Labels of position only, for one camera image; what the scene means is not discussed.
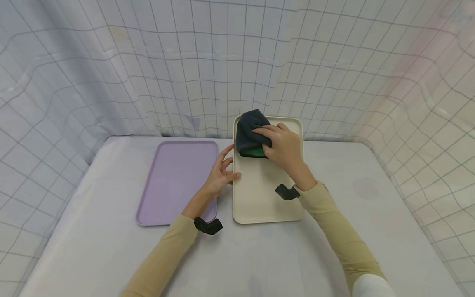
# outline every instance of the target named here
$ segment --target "beige sleeve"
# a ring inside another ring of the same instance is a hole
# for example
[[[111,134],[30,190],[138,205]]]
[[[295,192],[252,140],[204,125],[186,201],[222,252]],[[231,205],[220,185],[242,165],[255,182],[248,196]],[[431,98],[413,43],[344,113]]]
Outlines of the beige sleeve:
[[[337,208],[325,185],[318,182],[310,190],[299,192],[302,206],[317,221],[338,257],[350,292],[363,274],[386,279],[370,249]]]
[[[191,218],[179,215],[129,280],[120,297],[158,297],[198,230]]]

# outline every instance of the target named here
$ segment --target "tray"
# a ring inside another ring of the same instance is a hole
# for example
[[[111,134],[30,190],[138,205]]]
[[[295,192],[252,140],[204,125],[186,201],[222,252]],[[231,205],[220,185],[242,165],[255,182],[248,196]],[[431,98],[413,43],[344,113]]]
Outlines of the tray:
[[[241,116],[234,120],[234,138]],[[300,135],[303,143],[302,123],[295,118],[267,116],[271,124],[284,123],[292,132]],[[283,200],[276,187],[283,183],[287,188],[294,185],[292,179],[269,159],[241,157],[234,150],[233,170],[242,176],[233,183],[233,218],[240,224],[300,220],[304,210],[298,199]]]
[[[170,225],[206,181],[218,155],[213,141],[161,143],[149,172],[136,220],[141,226]],[[201,216],[216,218],[216,199]]]

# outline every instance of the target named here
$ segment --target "wrist strap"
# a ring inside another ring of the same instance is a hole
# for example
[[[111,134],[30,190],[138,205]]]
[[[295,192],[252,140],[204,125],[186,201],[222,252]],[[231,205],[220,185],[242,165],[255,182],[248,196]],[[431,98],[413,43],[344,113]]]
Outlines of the wrist strap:
[[[195,219],[195,227],[198,231],[209,235],[215,235],[219,230],[223,229],[223,225],[218,219],[214,219],[208,224],[200,217]]]
[[[281,183],[275,189],[275,191],[284,200],[292,200],[292,199],[300,197],[300,193],[293,186],[292,188],[288,189],[286,186],[284,186],[283,183]]]

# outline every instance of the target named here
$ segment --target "long sleeve shirt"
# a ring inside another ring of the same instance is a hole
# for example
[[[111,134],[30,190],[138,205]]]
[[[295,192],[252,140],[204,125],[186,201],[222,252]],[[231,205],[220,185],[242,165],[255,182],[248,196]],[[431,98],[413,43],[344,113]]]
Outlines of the long sleeve shirt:
[[[323,183],[300,192],[300,202],[323,230],[343,268],[353,297],[395,297],[381,268],[356,230],[338,210]],[[198,231],[179,215],[139,266],[121,297],[158,297]]]

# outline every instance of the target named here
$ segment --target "white table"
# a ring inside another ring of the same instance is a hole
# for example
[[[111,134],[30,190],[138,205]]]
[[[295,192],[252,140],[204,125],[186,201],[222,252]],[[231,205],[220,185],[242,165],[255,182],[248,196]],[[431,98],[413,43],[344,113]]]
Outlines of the white table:
[[[111,137],[71,199],[22,297],[112,297],[166,227],[140,227],[135,214],[164,137]],[[215,140],[220,149],[230,139]],[[401,297],[462,296],[444,265],[362,144],[305,142],[305,159],[380,262]],[[231,191],[218,202],[224,225],[199,235],[165,296],[349,296],[342,269],[306,214],[297,222],[239,225]]]

